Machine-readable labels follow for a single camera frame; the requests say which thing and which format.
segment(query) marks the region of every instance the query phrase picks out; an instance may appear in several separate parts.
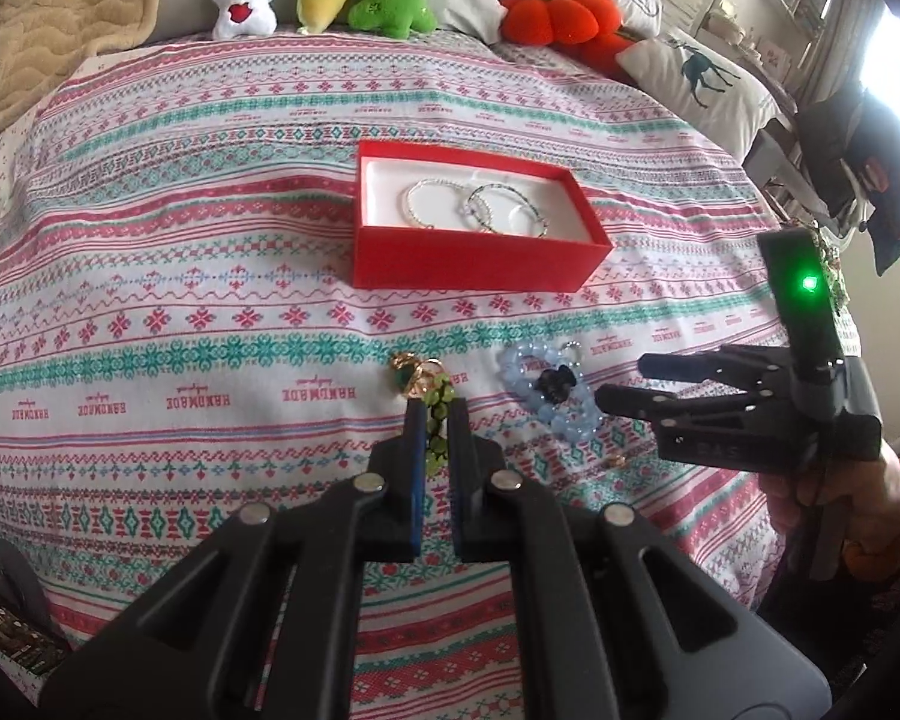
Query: gray curtain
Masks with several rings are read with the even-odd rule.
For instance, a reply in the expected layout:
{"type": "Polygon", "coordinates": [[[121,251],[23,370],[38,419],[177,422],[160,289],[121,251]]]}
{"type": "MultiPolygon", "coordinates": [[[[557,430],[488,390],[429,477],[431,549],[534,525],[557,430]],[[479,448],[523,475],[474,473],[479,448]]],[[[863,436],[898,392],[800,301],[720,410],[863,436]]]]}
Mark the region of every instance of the gray curtain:
{"type": "Polygon", "coordinates": [[[866,46],[886,10],[883,0],[833,0],[797,105],[806,108],[831,97],[849,79],[859,79],[866,46]]]}

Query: red heart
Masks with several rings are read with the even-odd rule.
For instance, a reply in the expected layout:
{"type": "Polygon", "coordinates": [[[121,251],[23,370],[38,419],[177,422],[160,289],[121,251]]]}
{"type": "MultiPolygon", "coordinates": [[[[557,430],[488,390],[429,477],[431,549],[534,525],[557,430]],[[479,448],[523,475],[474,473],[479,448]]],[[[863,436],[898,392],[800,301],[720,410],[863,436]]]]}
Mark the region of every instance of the red heart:
{"type": "Polygon", "coordinates": [[[250,18],[250,14],[253,12],[246,2],[239,2],[236,5],[231,5],[227,10],[230,11],[230,18],[235,20],[236,23],[245,22],[250,18]]]}

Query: red box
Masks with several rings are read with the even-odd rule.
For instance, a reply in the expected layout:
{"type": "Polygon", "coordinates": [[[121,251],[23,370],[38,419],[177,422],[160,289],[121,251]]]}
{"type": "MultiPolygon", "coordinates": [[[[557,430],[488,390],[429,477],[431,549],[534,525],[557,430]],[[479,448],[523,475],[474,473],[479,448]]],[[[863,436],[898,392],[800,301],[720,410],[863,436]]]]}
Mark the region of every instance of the red box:
{"type": "Polygon", "coordinates": [[[357,166],[354,287],[572,293],[581,288],[610,253],[607,233],[573,173],[565,167],[462,148],[398,141],[361,141],[357,166]],[[567,217],[559,221],[565,221],[568,229],[575,228],[578,240],[552,237],[553,220],[544,238],[426,229],[409,226],[409,222],[407,226],[380,223],[379,218],[391,212],[381,210],[377,214],[376,206],[368,207],[368,197],[373,193],[368,168],[378,160],[406,161],[408,172],[419,172],[423,167],[413,163],[439,163],[461,166],[464,171],[490,170],[511,177],[523,176],[541,186],[551,182],[545,188],[556,190],[564,198],[567,212],[576,214],[573,220],[567,217]]]}

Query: bed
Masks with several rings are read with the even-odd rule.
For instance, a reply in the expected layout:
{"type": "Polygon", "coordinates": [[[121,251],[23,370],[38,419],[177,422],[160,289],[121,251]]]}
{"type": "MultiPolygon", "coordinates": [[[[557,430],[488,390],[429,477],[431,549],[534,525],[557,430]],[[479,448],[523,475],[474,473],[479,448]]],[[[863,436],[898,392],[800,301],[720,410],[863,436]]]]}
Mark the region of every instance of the bed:
{"type": "MultiPolygon", "coordinates": [[[[441,357],[475,432],[564,500],[635,504],[745,604],[768,581],[780,545],[754,478],[660,461],[638,421],[564,445],[498,378],[519,338],[579,341],[593,386],[638,383],[646,351],[784,341],[754,240],[772,215],[639,91],[451,32],[284,32],[92,60],[0,138],[7,154],[0,538],[74,643],[240,504],[297,505],[359,472],[399,430],[401,350],[441,357]],[[571,167],[614,250],[573,295],[352,290],[361,138],[571,167]]],[[[355,717],[520,706],[508,572],[456,563],[446,482],[428,482],[424,557],[367,567],[355,717]]]]}

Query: blue beaded bracelet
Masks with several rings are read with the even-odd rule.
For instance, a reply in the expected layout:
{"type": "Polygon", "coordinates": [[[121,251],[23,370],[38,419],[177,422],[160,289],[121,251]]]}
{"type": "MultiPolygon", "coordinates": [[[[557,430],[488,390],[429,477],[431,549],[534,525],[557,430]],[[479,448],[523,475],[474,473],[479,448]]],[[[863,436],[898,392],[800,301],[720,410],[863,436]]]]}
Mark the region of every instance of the blue beaded bracelet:
{"type": "Polygon", "coordinates": [[[568,400],[555,406],[547,401],[542,392],[535,389],[535,379],[527,376],[527,369],[521,362],[524,358],[531,357],[543,360],[551,367],[579,367],[579,360],[570,360],[564,355],[564,350],[569,346],[576,344],[564,344],[557,349],[541,341],[514,343],[500,355],[500,375],[506,387],[520,397],[537,419],[549,425],[558,439],[568,440],[570,443],[588,442],[596,434],[604,416],[597,408],[593,392],[586,382],[577,377],[577,384],[570,391],[570,398],[576,401],[576,405],[571,405],[568,400]]]}

